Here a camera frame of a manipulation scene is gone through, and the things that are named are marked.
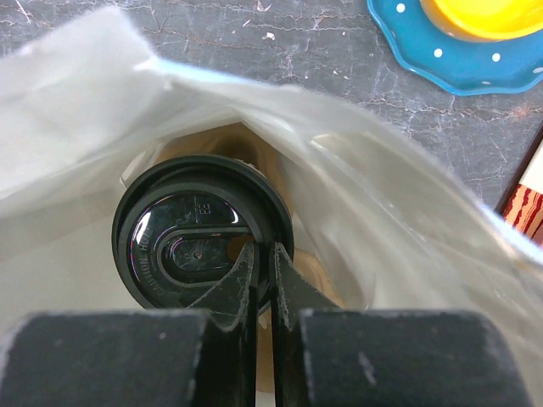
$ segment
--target yellow bowl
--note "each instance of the yellow bowl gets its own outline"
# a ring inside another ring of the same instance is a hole
[[[491,42],[543,29],[543,0],[421,0],[443,32],[465,41]]]

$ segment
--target white plastic bag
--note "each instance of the white plastic bag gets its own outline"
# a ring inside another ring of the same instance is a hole
[[[138,308],[111,255],[120,196],[168,141],[238,122],[280,153],[296,245],[348,307],[484,313],[543,405],[538,248],[363,109],[161,60],[113,8],[0,60],[0,331]]]

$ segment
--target gray marble countertop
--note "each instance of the gray marble countertop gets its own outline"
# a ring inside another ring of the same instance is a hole
[[[169,59],[346,98],[436,155],[494,206],[543,120],[543,83],[454,97],[403,70],[365,0],[0,0],[0,53],[117,4]]]

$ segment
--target black plastic lid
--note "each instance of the black plastic lid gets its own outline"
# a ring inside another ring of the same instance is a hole
[[[115,213],[115,264],[144,308],[187,307],[234,265],[245,242],[262,253],[280,242],[291,258],[287,207],[266,178],[235,159],[171,159],[139,176]],[[260,307],[268,302],[267,256],[260,265]]]

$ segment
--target blue scalloped plate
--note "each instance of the blue scalloped plate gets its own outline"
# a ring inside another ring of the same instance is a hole
[[[543,30],[510,41],[465,42],[436,28],[419,0],[367,0],[367,7],[401,66],[447,92],[520,93],[543,80]]]

